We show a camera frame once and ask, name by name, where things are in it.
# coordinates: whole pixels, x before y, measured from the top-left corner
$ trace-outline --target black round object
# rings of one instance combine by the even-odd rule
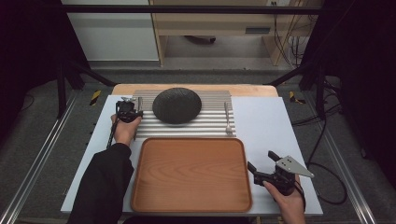
[[[187,123],[195,119],[202,108],[197,93],[185,88],[172,88],[161,92],[152,104],[157,119],[171,124]]]

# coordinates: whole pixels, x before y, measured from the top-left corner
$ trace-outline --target black sleeve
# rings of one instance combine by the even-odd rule
[[[96,153],[78,187],[68,224],[117,223],[134,167],[121,143]]]

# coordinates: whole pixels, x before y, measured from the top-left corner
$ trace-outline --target white tabletop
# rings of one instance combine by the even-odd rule
[[[93,154],[106,148],[110,135],[110,116],[115,113],[115,104],[121,100],[119,95],[109,95],[104,109],[96,124],[90,143],[78,167],[72,185],[66,195],[61,211],[70,213],[76,198],[79,182],[84,174]],[[275,170],[275,163],[268,158],[269,150],[274,151],[279,157],[292,156],[300,164],[304,165],[301,150],[298,146],[290,119],[282,98],[280,97],[232,97],[233,116],[235,122],[236,137],[245,146],[247,160],[250,161],[260,172],[271,174]],[[137,166],[140,148],[144,139],[136,139],[132,144],[131,162]],[[279,209],[268,191],[261,186],[253,184],[253,175],[249,174],[253,205],[246,213],[227,214],[195,214],[202,216],[268,216],[278,215]],[[123,212],[132,213],[130,206],[132,185],[125,193]],[[307,216],[323,215],[318,197],[316,196],[312,181],[308,177],[301,176],[301,184],[304,188]]]

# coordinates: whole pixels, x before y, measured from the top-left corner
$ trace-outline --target hand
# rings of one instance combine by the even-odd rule
[[[116,115],[111,116],[111,121],[116,122]],[[123,143],[126,146],[130,146],[132,139],[134,138],[134,133],[136,132],[137,126],[139,126],[140,121],[142,121],[141,117],[137,117],[134,121],[130,123],[125,123],[122,120],[119,120],[117,124],[117,129],[114,132],[114,139],[116,143]]]
[[[296,175],[296,181],[300,183],[300,177],[298,175]],[[274,185],[266,181],[263,184],[277,202],[280,213],[286,223],[305,223],[303,198],[296,189],[291,195],[284,196]]]

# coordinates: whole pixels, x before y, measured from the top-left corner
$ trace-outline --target metal bar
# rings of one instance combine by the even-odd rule
[[[316,113],[312,94],[303,91],[303,95],[305,100],[308,102],[311,110]],[[318,126],[320,129],[323,128],[322,124],[318,122]],[[332,139],[332,134],[329,130],[324,131],[324,140],[325,144],[328,146],[330,156],[332,157],[332,161],[334,162],[334,166],[337,169],[338,173],[345,181],[349,200],[352,202],[356,214],[358,215],[361,223],[366,224],[374,224],[376,223],[374,215],[367,204],[366,200],[364,199],[363,194],[361,193],[361,189],[359,188],[358,184],[353,177],[353,174],[350,172],[347,163],[344,161],[343,156],[341,155],[340,150],[338,149],[337,145],[335,144],[334,140]]]
[[[275,79],[272,82],[269,83],[264,83],[262,85],[270,85],[270,86],[274,86],[277,87],[280,84],[284,83],[285,81],[291,79],[292,77],[295,77],[297,75],[302,75],[303,73],[305,73],[308,69],[310,69],[312,67],[312,63],[311,62],[307,62],[305,64],[302,64],[299,67],[296,67],[295,69],[289,71],[287,74],[283,75],[282,77],[279,77],[277,79]]]
[[[140,6],[140,5],[46,5],[47,11],[69,13],[210,13],[210,14],[277,14],[320,15],[340,11],[321,7],[244,7],[244,6]]]
[[[56,79],[58,86],[58,116],[57,119],[62,117],[66,110],[66,86],[64,83],[64,71],[62,62],[58,62],[56,67]]]
[[[9,203],[7,209],[3,213],[0,219],[0,223],[2,224],[12,224],[17,220],[18,214],[20,213],[24,203],[26,202],[27,197],[29,196],[30,191],[32,190],[35,182],[37,181],[41,170],[43,169],[49,154],[51,153],[59,134],[61,133],[72,109],[75,104],[75,101],[78,97],[78,91],[72,91],[72,95],[70,96],[67,102],[67,108],[64,112],[64,115],[57,119],[55,124],[52,127],[43,147],[37,154],[35,161],[30,167],[29,172],[26,177],[23,179],[17,193],[14,195],[14,198]]]
[[[118,84],[118,83],[115,83],[113,81],[108,80],[105,77],[101,77],[99,74],[94,73],[91,70],[91,68],[86,68],[86,67],[84,67],[84,66],[82,66],[82,65],[80,65],[80,64],[78,64],[78,63],[76,63],[74,61],[70,61],[69,63],[70,63],[70,65],[72,67],[77,69],[79,72],[85,73],[86,75],[88,75],[90,77],[93,77],[94,79],[102,82],[103,84],[107,85],[108,87],[114,87],[114,86],[116,86]]]

